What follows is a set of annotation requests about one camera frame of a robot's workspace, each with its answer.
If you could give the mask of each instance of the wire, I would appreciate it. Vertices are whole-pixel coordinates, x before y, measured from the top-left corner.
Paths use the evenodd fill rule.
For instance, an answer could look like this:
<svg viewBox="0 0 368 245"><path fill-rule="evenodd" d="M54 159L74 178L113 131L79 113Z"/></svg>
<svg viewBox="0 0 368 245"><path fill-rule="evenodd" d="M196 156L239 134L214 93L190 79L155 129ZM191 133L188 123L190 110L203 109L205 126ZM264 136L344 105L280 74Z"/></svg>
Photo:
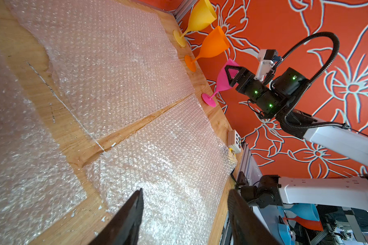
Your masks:
<svg viewBox="0 0 368 245"><path fill-rule="evenodd" d="M311 39L314 38L318 38L318 37L328 37L329 39L332 40L333 42L333 48L330 54L330 57L327 59L327 61L324 63L324 65L319 69L318 72L316 72L316 74L309 80L307 81L304 86L301 88L301 90L299 91L299 93L297 94L297 96L295 97L295 99L293 100L292 103L290 103L289 106L285 107L282 111L280 111L277 115L277 120L280 121L281 124L292 128L292 129L312 129L312 128L317 128L317 127L324 127L324 126L335 126L335 127L340 127L342 129L349 129L349 125L348 124L341 124L338 122L333 122L333 121L325 121L325 122L321 122L321 123L315 123L315 124L293 124L288 122L288 115L292 112L292 110L294 109L294 107L299 103L301 97L304 95L305 91L307 91L309 89L309 87L311 87L311 85L314 83L314 81L323 74L323 72L331 65L331 63L334 61L334 59L336 58L336 56L338 55L338 51L339 51L339 39L338 37L332 33L332 32L318 32L315 34L312 34L306 38L304 38L303 40L301 40L300 42L298 42L295 46L293 46L286 54L284 54L284 56L282 57L281 61L278 62L277 64L275 64L272 68L272 70L276 70L276 68L299 46L303 45L304 43L308 42Z"/></svg>
<svg viewBox="0 0 368 245"><path fill-rule="evenodd" d="M250 99L248 99L248 100L247 100L247 105L248 105L248 107L249 107L253 112L255 112L257 115L259 115L259 114L260 114L260 112L257 112L257 111L255 111L254 109L252 109L252 107L250 107Z"/></svg>
<svg viewBox="0 0 368 245"><path fill-rule="evenodd" d="M280 78L280 76L278 76L278 77L276 77L274 80L272 80L271 81L271 83L270 83L270 89L272 90L272 91L274 91L274 84L275 84L275 82L278 80L278 78Z"/></svg>
<svg viewBox="0 0 368 245"><path fill-rule="evenodd" d="M237 180L236 180L236 178L233 176L233 172L234 172L234 170L235 170L236 168L234 168L233 170L232 170L232 172L230 173L230 176L231 176L231 178L236 182L236 185L240 185L238 182L237 182Z"/></svg>
<svg viewBox="0 0 368 245"><path fill-rule="evenodd" d="M348 177L345 176L337 176L337 177L326 177L325 179L346 179L351 177L363 177L365 174L349 174Z"/></svg>
<svg viewBox="0 0 368 245"><path fill-rule="evenodd" d="M255 204L257 201L259 201L259 198L253 199L249 202L247 202L248 206L252 206L253 204Z"/></svg>
<svg viewBox="0 0 368 245"><path fill-rule="evenodd" d="M368 135L366 135L366 134L364 134L364 133L362 133L362 132L360 132L360 131L358 131L358 130L355 130L355 129L352 129L352 128L350 128L350 130L352 130L352 131L354 131L354 132L357 132L357 133L359 133L359 134L362 134L362 135L364 135L364 136L367 136L367 137L368 137Z"/></svg>

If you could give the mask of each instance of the wooden table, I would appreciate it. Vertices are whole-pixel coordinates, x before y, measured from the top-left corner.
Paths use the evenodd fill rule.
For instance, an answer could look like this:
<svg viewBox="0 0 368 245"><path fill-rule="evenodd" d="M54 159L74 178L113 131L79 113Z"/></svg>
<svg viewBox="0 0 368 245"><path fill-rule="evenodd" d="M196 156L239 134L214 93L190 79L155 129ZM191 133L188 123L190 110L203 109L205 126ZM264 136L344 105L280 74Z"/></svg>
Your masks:
<svg viewBox="0 0 368 245"><path fill-rule="evenodd" d="M227 133L231 130L231 127L218 103L216 108L212 108L202 101L201 94L203 92L211 94L212 91L197 64L197 72L191 72L185 65L184 55L193 57L193 54L188 46L182 48L174 40L173 30L180 31L175 18L168 13L160 12L129 0L117 1L147 12L154 12L160 17L169 40L176 47L178 57L187 70L204 112L208 116L217 136L226 143ZM37 112L50 130L53 138L60 145L61 151L66 155L67 161L73 167L88 196L74 210L71 210L62 219L34 239L31 244L88 244L95 237L94 233L100 232L111 219L111 214L105 211L107 209L106 204L102 202L98 192L91 182L87 180L82 170L85 164L97 159L102 150L81 130L78 122L70 112L53 96L51 89L55 91L65 104L68 104L68 100L65 97L60 97L51 75L47 73L49 58L44 47L37 42L34 36L19 25L5 6L3 0L0 0L0 51L6 58L11 71L17 76L28 98L34 103ZM145 124L175 106L178 102L101 139L99 144L104 149L109 149L113 143L121 142ZM209 244L219 243L227 213L226 200L228 191L233 187L233 183L229 178L224 187L210 233Z"/></svg>

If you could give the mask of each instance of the wine glass stem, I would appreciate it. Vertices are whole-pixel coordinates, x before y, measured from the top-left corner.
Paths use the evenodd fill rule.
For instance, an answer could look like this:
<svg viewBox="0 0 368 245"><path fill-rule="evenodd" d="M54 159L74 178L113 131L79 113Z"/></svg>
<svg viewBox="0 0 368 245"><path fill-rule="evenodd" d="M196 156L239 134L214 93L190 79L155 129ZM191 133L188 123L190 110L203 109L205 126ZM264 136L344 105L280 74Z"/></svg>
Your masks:
<svg viewBox="0 0 368 245"><path fill-rule="evenodd" d="M201 58L199 55L191 61L191 63L195 62L197 59Z"/></svg>
<svg viewBox="0 0 368 245"><path fill-rule="evenodd" d="M216 90L211 96L210 96L210 99L212 98L212 97L214 97L216 94L218 93L218 91Z"/></svg>
<svg viewBox="0 0 368 245"><path fill-rule="evenodd" d="M185 30L185 32L180 36L180 38L184 37L185 34L189 32L188 28Z"/></svg>

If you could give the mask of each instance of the pink wine glass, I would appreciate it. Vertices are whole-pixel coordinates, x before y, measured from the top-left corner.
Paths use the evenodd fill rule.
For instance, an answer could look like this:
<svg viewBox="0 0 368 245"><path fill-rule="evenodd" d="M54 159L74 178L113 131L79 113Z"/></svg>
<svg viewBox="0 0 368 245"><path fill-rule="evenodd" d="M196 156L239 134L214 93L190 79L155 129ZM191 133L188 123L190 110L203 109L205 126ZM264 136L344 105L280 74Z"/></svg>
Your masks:
<svg viewBox="0 0 368 245"><path fill-rule="evenodd" d="M215 101L213 100L213 97L220 91L224 91L224 90L228 90L231 89L232 87L229 85L229 81L228 81L228 76L226 76L226 72L225 72L225 66L239 66L234 60L229 59L225 65L222 67L222 69L220 70L220 72L218 73L218 77L217 77L217 82L215 84L215 91L214 93L210 96L208 94L202 93L202 99L204 102L206 102L206 104L208 104L209 106L212 107L216 107L217 104L215 103ZM230 76L232 78L234 78L234 76L239 72L237 70L229 70L230 72Z"/></svg>

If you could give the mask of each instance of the orange wine glass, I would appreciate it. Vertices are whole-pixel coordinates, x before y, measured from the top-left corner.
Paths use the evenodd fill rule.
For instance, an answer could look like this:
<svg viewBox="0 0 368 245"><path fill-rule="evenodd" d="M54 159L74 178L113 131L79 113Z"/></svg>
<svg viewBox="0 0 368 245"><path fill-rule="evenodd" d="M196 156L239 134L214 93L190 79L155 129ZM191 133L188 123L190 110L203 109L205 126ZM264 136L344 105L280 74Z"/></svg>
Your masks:
<svg viewBox="0 0 368 245"><path fill-rule="evenodd" d="M217 26L204 39L199 55L193 60L188 55L184 56L185 64L195 72L195 61L199 58L211 58L219 55L230 47L229 40L220 26Z"/></svg>

